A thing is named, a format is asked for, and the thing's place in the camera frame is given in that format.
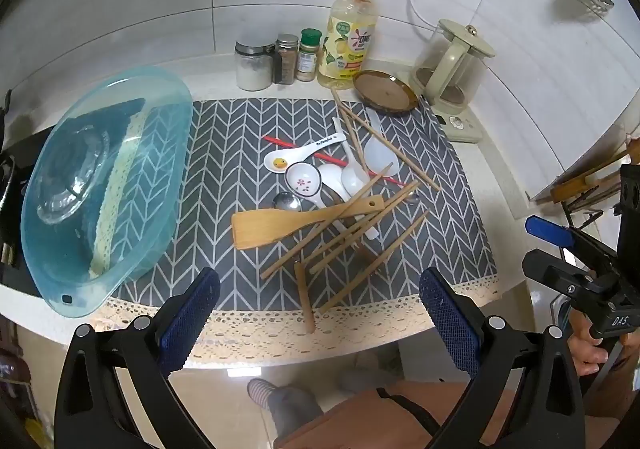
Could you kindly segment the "person right hand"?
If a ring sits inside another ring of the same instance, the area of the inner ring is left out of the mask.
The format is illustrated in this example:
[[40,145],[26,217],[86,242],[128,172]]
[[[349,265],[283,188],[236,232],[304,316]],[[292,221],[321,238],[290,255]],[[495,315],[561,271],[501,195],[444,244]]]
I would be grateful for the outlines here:
[[600,371],[608,361],[608,352],[600,347],[601,339],[590,335],[591,321],[580,311],[573,309],[568,316],[572,334],[567,341],[578,377]]

